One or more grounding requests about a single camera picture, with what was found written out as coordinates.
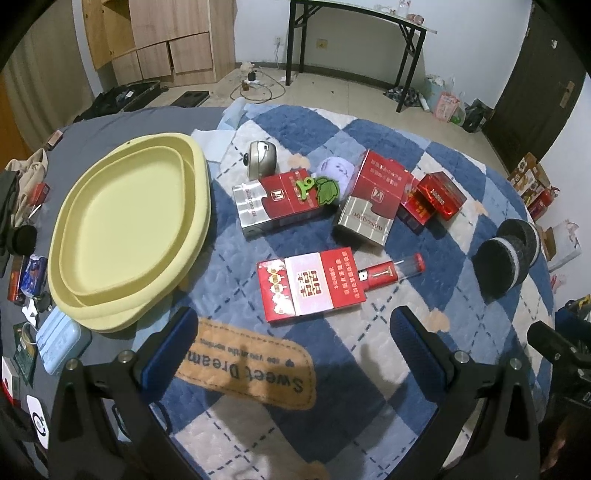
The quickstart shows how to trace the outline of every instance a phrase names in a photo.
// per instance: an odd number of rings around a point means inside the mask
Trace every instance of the green packet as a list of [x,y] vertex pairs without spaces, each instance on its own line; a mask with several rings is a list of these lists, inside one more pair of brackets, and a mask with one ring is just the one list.
[[26,343],[22,338],[24,335],[32,342],[29,334],[31,329],[28,328],[24,332],[22,331],[22,326],[26,323],[28,322],[18,323],[12,327],[14,329],[14,343],[17,347],[17,351],[14,353],[12,359],[21,372],[21,378],[28,386],[31,386],[35,371],[35,360],[37,360],[37,346]]

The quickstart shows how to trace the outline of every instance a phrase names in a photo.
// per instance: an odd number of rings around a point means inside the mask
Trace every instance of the yellow basin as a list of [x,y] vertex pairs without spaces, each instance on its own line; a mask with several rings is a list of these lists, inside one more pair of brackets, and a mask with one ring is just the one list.
[[98,332],[134,323],[188,273],[207,234],[203,153],[182,134],[136,138],[88,169],[57,218],[56,304]]

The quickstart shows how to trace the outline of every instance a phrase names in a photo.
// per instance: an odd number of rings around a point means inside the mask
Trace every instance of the blue gripper pad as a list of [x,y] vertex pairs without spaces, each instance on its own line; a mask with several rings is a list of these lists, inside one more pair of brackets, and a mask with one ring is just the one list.
[[153,333],[138,351],[135,378],[146,403],[162,399],[197,336],[199,317],[182,307],[161,332]]
[[425,398],[441,404],[453,378],[451,352],[435,333],[428,332],[408,307],[390,317],[390,335],[396,342]]

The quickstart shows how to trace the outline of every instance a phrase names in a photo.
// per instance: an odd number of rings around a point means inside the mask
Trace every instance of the blue checkered blanket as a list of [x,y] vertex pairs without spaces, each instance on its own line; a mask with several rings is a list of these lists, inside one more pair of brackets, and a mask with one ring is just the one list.
[[[451,350],[494,364],[510,354],[531,366],[538,416],[550,387],[550,364],[527,346],[531,322],[553,325],[553,296],[542,255],[522,285],[485,305],[470,261],[506,218],[528,219],[525,207],[497,172],[425,138],[347,115],[296,106],[249,106],[219,168],[212,170],[209,238],[186,293],[173,303],[194,307],[219,322],[297,342],[316,371],[317,401],[288,411],[205,390],[175,378],[163,405],[172,438],[204,478],[288,480],[379,479],[391,472],[421,434],[435,405],[422,395],[389,334],[393,308],[408,305]],[[277,146],[281,171],[314,171],[328,156],[355,163],[370,148],[394,158],[416,177],[445,171],[468,198],[461,212],[419,236],[394,223],[383,252],[355,251],[357,265],[399,259],[419,251],[427,271],[368,293],[359,309],[312,321],[270,326],[255,275],[257,261],[337,248],[332,220],[317,219],[246,241],[232,186],[245,178],[242,155],[253,140]],[[161,309],[168,310],[166,300]],[[466,426],[449,461],[470,437]],[[298,473],[309,466],[309,474]]]

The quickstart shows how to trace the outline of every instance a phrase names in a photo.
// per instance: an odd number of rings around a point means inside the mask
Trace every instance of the tile floor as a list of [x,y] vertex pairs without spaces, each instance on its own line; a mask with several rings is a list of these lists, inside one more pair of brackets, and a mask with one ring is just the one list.
[[[280,80],[285,75],[284,70],[266,68],[260,70],[274,80]],[[323,108],[371,120],[391,128],[406,130],[455,148],[494,168],[499,173],[507,175],[505,167],[482,132],[469,134],[457,125],[440,122],[431,113],[424,112],[421,108],[406,108],[401,113],[396,113],[397,104],[386,98],[382,89],[332,77],[302,73],[289,87],[286,87],[283,93],[283,85],[273,82],[269,77],[258,76],[261,82],[269,87],[273,97],[277,97],[270,100],[270,103]],[[148,106],[169,105],[188,90],[209,90],[211,97],[203,106],[228,106],[233,101],[230,98],[232,94],[233,98],[240,95],[239,90],[234,91],[240,82],[241,73],[236,69],[217,84],[173,87],[154,99]],[[265,89],[249,90],[244,94],[258,101],[269,97],[269,91]]]

